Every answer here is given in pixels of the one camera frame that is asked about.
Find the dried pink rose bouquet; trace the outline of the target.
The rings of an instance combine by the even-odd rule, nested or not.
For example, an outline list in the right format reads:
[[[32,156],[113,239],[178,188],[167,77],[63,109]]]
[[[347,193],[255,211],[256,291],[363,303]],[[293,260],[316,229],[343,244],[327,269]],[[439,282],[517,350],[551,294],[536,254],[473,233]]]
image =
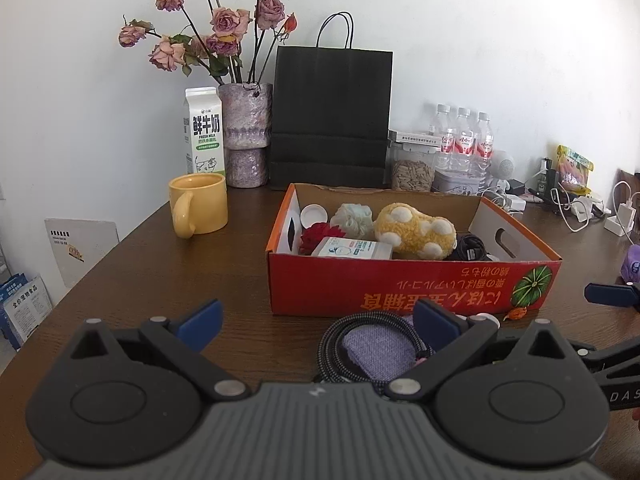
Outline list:
[[[217,84],[259,84],[277,44],[296,31],[298,21],[281,0],[255,0],[253,9],[228,8],[220,0],[154,0],[160,12],[179,12],[186,26],[162,34],[149,21],[124,21],[117,42],[132,48],[153,38],[149,62],[164,72],[190,76],[201,67]]]

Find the flat white red box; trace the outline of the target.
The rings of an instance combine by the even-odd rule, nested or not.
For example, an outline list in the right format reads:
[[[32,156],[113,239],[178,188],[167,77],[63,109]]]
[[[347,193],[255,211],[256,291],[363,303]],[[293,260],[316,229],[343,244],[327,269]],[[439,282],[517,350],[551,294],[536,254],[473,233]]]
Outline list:
[[[397,130],[388,130],[388,138],[399,144],[412,144],[425,146],[428,150],[439,150],[442,139],[425,132],[403,132]]]

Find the yellow spotted plush toy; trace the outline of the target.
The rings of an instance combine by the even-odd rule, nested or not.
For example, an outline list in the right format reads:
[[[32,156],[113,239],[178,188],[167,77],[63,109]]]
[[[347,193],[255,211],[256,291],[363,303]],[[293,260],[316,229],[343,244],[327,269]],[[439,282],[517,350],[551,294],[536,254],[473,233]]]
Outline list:
[[[385,206],[373,222],[378,242],[404,259],[444,260],[457,248],[457,231],[444,217],[432,217],[404,203]]]

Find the black paper shopping bag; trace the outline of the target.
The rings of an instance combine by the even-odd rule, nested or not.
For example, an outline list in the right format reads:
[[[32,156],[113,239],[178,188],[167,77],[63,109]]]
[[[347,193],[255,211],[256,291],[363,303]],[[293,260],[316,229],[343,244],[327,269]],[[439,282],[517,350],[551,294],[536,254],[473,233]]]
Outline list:
[[[269,183],[351,188],[385,185],[393,53],[352,46],[347,11],[341,48],[280,47],[272,95]]]

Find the white milk carton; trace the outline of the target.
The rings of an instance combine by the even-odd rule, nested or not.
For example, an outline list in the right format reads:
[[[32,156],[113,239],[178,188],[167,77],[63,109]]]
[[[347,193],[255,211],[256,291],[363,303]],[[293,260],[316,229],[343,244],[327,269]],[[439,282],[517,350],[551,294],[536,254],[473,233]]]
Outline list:
[[[184,92],[183,137],[189,174],[224,174],[222,103],[216,87]]]

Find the red cardboard box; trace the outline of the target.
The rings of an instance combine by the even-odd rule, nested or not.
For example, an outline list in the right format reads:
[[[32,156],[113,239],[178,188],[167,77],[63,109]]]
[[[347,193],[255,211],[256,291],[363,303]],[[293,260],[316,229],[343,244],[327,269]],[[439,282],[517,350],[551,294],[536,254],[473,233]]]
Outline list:
[[[318,205],[334,214],[343,204],[369,206],[377,214],[406,203],[445,217],[462,234],[479,237],[487,261],[317,258],[299,252],[300,214]],[[288,187],[266,248],[271,311],[277,315],[344,316],[363,311],[412,312],[428,298],[457,314],[499,314],[515,307],[538,309],[562,263],[524,224],[480,196],[406,193],[365,188]]]

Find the pale green bath pouf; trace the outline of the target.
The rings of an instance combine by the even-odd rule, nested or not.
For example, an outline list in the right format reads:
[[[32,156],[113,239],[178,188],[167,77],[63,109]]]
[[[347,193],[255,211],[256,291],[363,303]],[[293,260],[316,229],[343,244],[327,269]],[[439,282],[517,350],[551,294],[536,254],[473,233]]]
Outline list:
[[[367,205],[341,205],[330,219],[330,226],[352,240],[374,240],[372,210]]]

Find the white leaflet card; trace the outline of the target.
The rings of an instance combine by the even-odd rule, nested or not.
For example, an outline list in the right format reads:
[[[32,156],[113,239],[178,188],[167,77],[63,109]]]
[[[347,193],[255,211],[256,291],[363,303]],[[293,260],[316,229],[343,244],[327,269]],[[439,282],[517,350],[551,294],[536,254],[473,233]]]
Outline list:
[[[44,220],[64,285],[73,288],[118,243],[113,221]]]

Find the purple fabric pouch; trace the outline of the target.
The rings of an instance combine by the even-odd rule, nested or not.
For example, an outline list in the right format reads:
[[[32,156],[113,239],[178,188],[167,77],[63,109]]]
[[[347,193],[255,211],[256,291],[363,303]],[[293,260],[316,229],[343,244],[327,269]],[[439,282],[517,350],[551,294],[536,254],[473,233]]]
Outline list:
[[[433,354],[408,316],[385,322],[373,315],[354,316],[335,327],[340,363],[355,380],[386,384]]]

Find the white wet wipes pack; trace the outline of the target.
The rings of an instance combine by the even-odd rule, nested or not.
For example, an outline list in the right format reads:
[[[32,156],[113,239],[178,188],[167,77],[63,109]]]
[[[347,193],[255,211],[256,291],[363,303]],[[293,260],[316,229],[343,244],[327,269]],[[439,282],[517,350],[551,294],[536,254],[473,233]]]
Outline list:
[[[372,240],[352,240],[345,237],[326,237],[312,252],[317,258],[361,260],[390,260],[393,247]]]

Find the water bottle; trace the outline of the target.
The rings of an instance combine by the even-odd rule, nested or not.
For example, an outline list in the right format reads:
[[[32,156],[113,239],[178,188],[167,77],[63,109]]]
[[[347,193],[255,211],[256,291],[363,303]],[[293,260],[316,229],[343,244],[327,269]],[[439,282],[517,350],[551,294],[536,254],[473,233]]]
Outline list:
[[[454,127],[451,125],[450,106],[438,104],[432,120],[432,130],[439,137],[438,151],[435,156],[435,166],[438,170],[447,170],[454,150]]]
[[[475,129],[475,148],[472,158],[471,172],[478,179],[478,188],[486,188],[488,168],[494,152],[494,133],[491,130],[489,115],[485,112],[477,114]]]
[[[451,169],[465,174],[470,170],[474,152],[474,132],[470,126],[470,110],[459,106],[454,126],[454,154]]]

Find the white round button disc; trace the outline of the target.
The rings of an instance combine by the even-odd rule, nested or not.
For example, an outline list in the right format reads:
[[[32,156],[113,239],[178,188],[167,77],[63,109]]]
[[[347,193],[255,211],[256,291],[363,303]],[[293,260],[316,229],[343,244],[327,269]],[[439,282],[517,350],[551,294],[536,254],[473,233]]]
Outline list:
[[[498,328],[500,328],[501,324],[498,318],[489,313],[477,313],[469,317],[469,321],[480,322],[480,321],[491,321],[495,323]]]

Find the clear jar of seeds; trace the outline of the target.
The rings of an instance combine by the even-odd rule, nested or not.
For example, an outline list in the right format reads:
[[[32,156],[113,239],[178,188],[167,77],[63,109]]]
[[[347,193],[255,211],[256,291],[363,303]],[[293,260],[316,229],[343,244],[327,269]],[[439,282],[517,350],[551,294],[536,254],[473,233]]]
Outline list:
[[[435,177],[435,150],[426,145],[393,143],[390,148],[392,189],[430,192]]]

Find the small metal tin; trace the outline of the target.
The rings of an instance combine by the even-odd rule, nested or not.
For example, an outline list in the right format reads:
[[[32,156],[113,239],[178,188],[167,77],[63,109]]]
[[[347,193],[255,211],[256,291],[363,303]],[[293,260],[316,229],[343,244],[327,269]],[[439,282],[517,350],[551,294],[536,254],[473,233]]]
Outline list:
[[[473,177],[460,171],[435,170],[435,177],[432,183],[432,191],[456,194],[465,196],[475,196],[480,192],[483,184],[481,177]]]

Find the red rose flower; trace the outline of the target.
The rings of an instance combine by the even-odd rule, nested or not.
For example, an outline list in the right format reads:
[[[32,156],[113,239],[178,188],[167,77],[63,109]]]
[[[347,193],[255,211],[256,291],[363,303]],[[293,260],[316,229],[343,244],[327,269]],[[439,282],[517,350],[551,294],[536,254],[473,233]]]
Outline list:
[[[316,222],[304,229],[300,236],[299,253],[310,256],[326,237],[345,237],[346,233],[339,226],[331,226],[329,222]]]

